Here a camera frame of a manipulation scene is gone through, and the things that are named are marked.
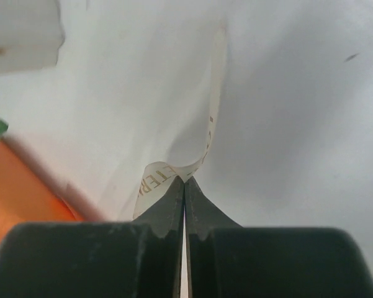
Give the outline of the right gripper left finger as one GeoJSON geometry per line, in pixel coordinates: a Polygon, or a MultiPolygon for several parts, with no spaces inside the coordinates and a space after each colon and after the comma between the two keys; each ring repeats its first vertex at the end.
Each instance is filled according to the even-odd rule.
{"type": "Polygon", "coordinates": [[[179,297],[184,183],[131,222],[16,225],[0,244],[0,297],[179,297]]]}

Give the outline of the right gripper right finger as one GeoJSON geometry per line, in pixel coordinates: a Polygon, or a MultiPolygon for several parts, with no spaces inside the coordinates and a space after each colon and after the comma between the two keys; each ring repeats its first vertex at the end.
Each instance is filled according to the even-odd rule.
{"type": "Polygon", "coordinates": [[[242,227],[184,186],[190,297],[373,297],[361,250],[328,227],[242,227]]]}

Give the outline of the orange wrapping paper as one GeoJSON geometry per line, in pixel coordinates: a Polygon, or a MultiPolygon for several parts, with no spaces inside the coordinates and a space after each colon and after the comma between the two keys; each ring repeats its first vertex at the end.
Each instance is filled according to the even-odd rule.
{"type": "Polygon", "coordinates": [[[0,243],[22,222],[83,221],[4,143],[0,142],[0,243]]]}

